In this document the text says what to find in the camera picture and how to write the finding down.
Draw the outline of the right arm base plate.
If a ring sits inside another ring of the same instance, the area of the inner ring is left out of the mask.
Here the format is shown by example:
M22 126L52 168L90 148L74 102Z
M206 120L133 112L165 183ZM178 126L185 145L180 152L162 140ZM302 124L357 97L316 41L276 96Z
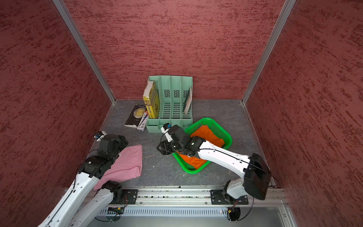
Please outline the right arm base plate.
M223 190L210 190L210 197L212 205L248 205L248 197L241 196L238 199L223 195Z

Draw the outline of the pink t-shirt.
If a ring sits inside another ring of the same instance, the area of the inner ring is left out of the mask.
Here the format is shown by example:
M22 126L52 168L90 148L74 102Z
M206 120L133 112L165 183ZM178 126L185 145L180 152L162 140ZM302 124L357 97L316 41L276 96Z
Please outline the pink t-shirt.
M109 170L94 186L93 190L101 189L107 181L118 183L128 181L141 176L142 173L142 146L126 147Z

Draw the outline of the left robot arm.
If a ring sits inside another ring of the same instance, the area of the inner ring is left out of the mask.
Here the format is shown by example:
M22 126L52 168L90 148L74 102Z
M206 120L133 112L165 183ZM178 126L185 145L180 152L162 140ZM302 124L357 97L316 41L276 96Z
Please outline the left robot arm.
M106 205L123 200L120 183L109 180L101 186L94 199L78 211L89 192L128 145L124 136L115 134L103 135L99 142L96 153L80 165L65 195L39 226L86 227Z

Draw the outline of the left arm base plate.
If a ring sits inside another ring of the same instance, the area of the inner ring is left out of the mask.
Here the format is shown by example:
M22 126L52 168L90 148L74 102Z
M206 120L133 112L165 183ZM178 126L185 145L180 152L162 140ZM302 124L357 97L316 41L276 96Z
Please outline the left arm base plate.
M123 189L121 204L123 206L135 205L138 197L137 189Z

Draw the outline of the orange t-shirt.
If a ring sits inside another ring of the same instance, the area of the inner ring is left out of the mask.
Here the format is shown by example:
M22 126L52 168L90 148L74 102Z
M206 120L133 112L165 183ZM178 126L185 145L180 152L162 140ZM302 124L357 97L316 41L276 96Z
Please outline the orange t-shirt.
M223 147L225 142L223 139L218 138L212 131L209 129L207 125L199 127L195 132L191 134L192 137L199 136L212 144ZM202 160L196 157L188 157L187 155L183 155L179 152L179 156L183 159L185 163L192 167L192 170L199 169L202 165L204 165L207 161Z

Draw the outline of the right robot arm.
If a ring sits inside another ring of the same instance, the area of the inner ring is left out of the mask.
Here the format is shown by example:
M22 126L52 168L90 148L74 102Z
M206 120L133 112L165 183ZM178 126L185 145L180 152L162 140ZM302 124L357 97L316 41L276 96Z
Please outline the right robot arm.
M178 125L164 124L161 131L166 140L159 143L157 150L162 155L179 153L197 157L216 163L239 176L236 180L228 181L220 193L226 203L234 204L247 195L265 200L272 173L260 155L230 152L199 136L190 136Z

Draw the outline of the green plastic basket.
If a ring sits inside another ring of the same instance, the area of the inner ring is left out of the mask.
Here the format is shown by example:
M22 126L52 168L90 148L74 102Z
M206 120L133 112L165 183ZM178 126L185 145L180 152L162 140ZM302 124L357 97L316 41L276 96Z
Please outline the green plastic basket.
M193 132L195 132L199 127L207 125L209 127L209 129L211 129L211 131L218 137L224 140L225 144L222 148L224 149L228 149L231 147L232 143L233 143L233 139L231 137L231 135L221 126L219 125L215 120L213 120L212 118L202 118L199 121L193 123L191 126L189 126L188 128L186 128L184 131L191 135ZM176 161L179 163L179 165L181 166L181 168L188 174L190 175L194 175L199 173L201 170L203 170L207 165L210 164L210 161L207 161L204 165L202 165L199 169L197 170L192 170L192 167L190 165L188 165L187 163L185 163L183 161L183 159L179 156L179 153L174 153L173 154L174 158L176 159Z

